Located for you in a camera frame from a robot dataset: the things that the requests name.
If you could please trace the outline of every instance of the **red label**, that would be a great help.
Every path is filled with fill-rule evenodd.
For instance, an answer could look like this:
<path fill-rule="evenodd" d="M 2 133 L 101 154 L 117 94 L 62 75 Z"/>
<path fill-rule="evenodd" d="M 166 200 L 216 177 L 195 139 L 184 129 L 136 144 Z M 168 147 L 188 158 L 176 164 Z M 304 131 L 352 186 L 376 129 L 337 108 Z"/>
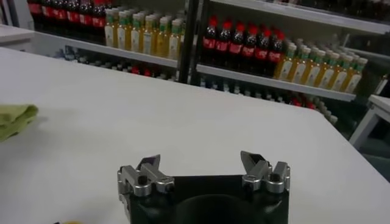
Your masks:
<path fill-rule="evenodd" d="M 41 14 L 42 13 L 42 8 L 41 8 L 40 4 L 30 3 L 29 9 L 30 9 L 31 14 Z"/>
<path fill-rule="evenodd" d="M 255 52 L 254 47 L 243 47 L 243 56 L 245 57 L 253 56 L 254 52 Z"/>
<path fill-rule="evenodd" d="M 66 12 L 66 15 L 68 16 L 68 20 L 72 23 L 79 23 L 80 22 L 80 14 L 76 12 Z"/>
<path fill-rule="evenodd" d="M 260 60 L 265 60 L 267 57 L 268 51 L 262 50 L 260 48 L 255 49 L 255 57 Z"/>
<path fill-rule="evenodd" d="M 92 18 L 92 26 L 94 27 L 104 27 L 105 19 L 104 18 Z"/>
<path fill-rule="evenodd" d="M 80 15 L 80 23 L 86 26 L 92 25 L 92 17 L 90 15 Z"/>
<path fill-rule="evenodd" d="M 46 17 L 54 17 L 53 8 L 42 6 L 42 12 Z"/>
<path fill-rule="evenodd" d="M 215 47 L 216 47 L 217 51 L 226 51 L 228 45 L 229 45 L 229 42 L 221 42 L 221 41 L 215 42 Z"/>
<path fill-rule="evenodd" d="M 241 52 L 241 48 L 243 48 L 242 44 L 230 43 L 229 52 L 233 54 L 239 54 Z"/>
<path fill-rule="evenodd" d="M 214 49 L 214 47 L 215 47 L 215 40 L 207 39 L 207 38 L 203 37 L 203 47 L 209 48 L 209 49 Z"/>
<path fill-rule="evenodd" d="M 280 60 L 280 53 L 270 52 L 268 55 L 268 60 L 272 62 L 279 62 Z"/>

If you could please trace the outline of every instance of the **green cloth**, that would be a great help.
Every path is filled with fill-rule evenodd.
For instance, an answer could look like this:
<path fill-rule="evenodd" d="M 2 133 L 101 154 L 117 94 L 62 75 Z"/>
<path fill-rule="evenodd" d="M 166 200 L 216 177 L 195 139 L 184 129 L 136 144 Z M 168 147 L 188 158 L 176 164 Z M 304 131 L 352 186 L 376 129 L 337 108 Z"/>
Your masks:
<path fill-rule="evenodd" d="M 0 105 L 0 142 L 23 131 L 37 113 L 34 105 Z"/>

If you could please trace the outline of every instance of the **white table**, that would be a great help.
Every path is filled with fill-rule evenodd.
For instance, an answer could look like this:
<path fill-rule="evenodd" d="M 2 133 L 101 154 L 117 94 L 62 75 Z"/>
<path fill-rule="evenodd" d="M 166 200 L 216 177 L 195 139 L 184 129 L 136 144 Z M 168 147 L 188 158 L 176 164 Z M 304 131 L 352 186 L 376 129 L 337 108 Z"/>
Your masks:
<path fill-rule="evenodd" d="M 371 107 L 349 139 L 349 142 L 357 150 L 359 150 L 361 145 L 367 140 L 368 135 L 379 122 L 380 118 L 390 122 L 390 99 L 371 95 L 369 101 L 372 103 Z"/>
<path fill-rule="evenodd" d="M 0 49 L 0 103 L 38 119 L 0 144 L 0 223 L 125 224 L 116 171 L 160 153 L 168 175 L 291 166 L 290 223 L 387 223 L 390 184 L 314 110 Z"/>
<path fill-rule="evenodd" d="M 33 30 L 0 24 L 0 47 L 32 52 L 31 40 L 33 37 Z"/>

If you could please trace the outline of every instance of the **white shelf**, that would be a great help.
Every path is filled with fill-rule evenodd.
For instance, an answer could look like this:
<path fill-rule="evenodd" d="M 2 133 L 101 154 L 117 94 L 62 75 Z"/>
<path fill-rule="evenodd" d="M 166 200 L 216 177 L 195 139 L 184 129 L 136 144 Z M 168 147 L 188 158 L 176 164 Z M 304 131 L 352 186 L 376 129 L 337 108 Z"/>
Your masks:
<path fill-rule="evenodd" d="M 347 18 L 332 15 L 326 12 L 303 9 L 302 7 L 292 7 L 288 5 L 274 4 L 270 2 L 254 0 L 210 0 L 228 5 L 235 5 L 248 9 L 289 16 L 298 19 L 314 21 L 317 23 L 329 24 L 333 26 L 345 27 L 349 29 L 362 30 L 370 33 L 384 34 L 390 31 L 390 25 L 373 23 L 360 19 Z"/>
<path fill-rule="evenodd" d="M 113 48 L 113 47 L 107 47 L 99 44 L 93 44 L 86 41 L 80 41 L 80 40 L 74 40 L 70 38 L 65 37 L 59 37 L 56 35 L 46 34 L 46 33 L 40 33 L 36 32 L 36 37 L 40 39 L 40 42 L 47 43 L 50 45 L 50 43 L 55 42 L 56 46 L 71 46 L 71 47 L 77 47 L 80 49 L 85 49 L 88 51 L 94 51 L 98 53 L 103 54 L 109 54 L 109 55 L 115 55 L 118 57 L 128 58 L 128 59 L 134 59 L 138 61 L 145 61 L 148 63 L 153 63 L 157 65 L 167 66 L 176 68 L 177 67 L 177 60 L 172 60 L 168 58 L 161 58 L 156 57 L 153 55 L 148 54 L 142 54 L 132 51 L 124 51 L 121 49 Z"/>
<path fill-rule="evenodd" d="M 196 70 L 200 73 L 220 76 L 228 79 L 240 80 L 244 82 L 255 83 L 255 84 L 270 86 L 274 88 L 286 89 L 286 90 L 295 91 L 299 93 L 306 93 L 306 94 L 311 94 L 315 96 L 321 96 L 321 97 L 326 97 L 326 98 L 331 98 L 331 99 L 336 99 L 336 100 L 341 100 L 346 102 L 350 102 L 356 97 L 356 95 L 354 94 L 340 93 L 328 89 L 305 86 L 305 85 L 300 85 L 291 82 L 284 82 L 281 80 L 269 79 L 265 77 L 249 75 L 249 74 L 244 74 L 235 71 L 229 71 L 226 69 L 214 68 L 211 66 L 197 65 Z"/>

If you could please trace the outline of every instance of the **shelf rack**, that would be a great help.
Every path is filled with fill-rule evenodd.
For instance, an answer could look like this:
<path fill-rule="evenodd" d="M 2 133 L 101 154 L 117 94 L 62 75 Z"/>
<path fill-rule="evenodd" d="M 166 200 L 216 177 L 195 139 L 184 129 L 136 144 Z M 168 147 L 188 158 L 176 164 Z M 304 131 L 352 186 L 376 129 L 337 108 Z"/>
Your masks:
<path fill-rule="evenodd" d="M 336 99 L 336 100 L 341 100 L 346 102 L 353 101 L 356 98 L 356 95 L 354 94 L 341 93 L 341 92 L 336 92 L 328 89 L 305 86 L 305 85 L 300 85 L 291 82 L 284 82 L 281 80 L 269 79 L 266 77 L 249 75 L 249 74 L 230 71 L 226 69 L 214 68 L 211 66 L 197 65 L 196 70 L 197 72 L 204 73 L 204 74 L 210 74 L 210 75 L 215 75 L 223 78 L 234 79 L 243 82 L 264 85 L 264 86 L 270 86 L 274 88 L 286 89 L 286 90 L 295 91 L 299 93 L 311 94 L 315 96 L 321 96 L 321 97 L 326 97 L 326 98 Z"/>

